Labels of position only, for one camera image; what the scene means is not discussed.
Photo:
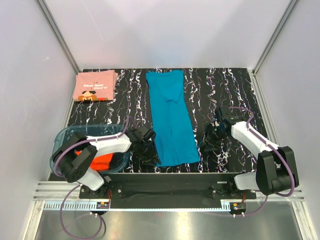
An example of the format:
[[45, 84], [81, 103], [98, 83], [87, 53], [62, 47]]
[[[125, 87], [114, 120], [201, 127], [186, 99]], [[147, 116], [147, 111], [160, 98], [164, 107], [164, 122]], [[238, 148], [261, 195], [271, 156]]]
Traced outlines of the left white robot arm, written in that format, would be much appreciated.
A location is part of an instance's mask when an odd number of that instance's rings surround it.
[[108, 189], [108, 183], [101, 173], [92, 169], [94, 159], [132, 152], [142, 161], [158, 162], [155, 138], [155, 131], [146, 125], [105, 136], [75, 132], [52, 154], [50, 162], [57, 176], [68, 183], [77, 182], [97, 195]]

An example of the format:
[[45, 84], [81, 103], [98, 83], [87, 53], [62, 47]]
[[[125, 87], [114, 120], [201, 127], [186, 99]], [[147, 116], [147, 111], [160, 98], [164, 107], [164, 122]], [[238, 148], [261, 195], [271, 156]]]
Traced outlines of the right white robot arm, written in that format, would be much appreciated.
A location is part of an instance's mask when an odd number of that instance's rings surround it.
[[206, 152], [218, 150], [227, 137], [240, 142], [257, 160], [254, 172], [239, 173], [233, 177], [230, 187], [233, 191], [253, 190], [265, 196], [276, 194], [290, 197], [299, 186], [299, 177], [295, 154], [289, 146], [279, 146], [268, 140], [250, 121], [253, 112], [248, 111], [249, 118], [232, 112], [233, 107], [218, 107], [215, 122], [207, 123], [199, 143]]

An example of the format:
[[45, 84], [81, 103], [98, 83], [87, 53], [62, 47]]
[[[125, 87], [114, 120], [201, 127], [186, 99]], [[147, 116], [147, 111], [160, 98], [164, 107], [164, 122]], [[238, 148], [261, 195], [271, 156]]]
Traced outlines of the blue t-shirt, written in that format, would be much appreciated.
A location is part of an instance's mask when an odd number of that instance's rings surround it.
[[198, 162], [200, 157], [184, 98], [183, 71], [151, 71], [146, 73], [146, 80], [160, 161], [157, 166], [174, 167]]

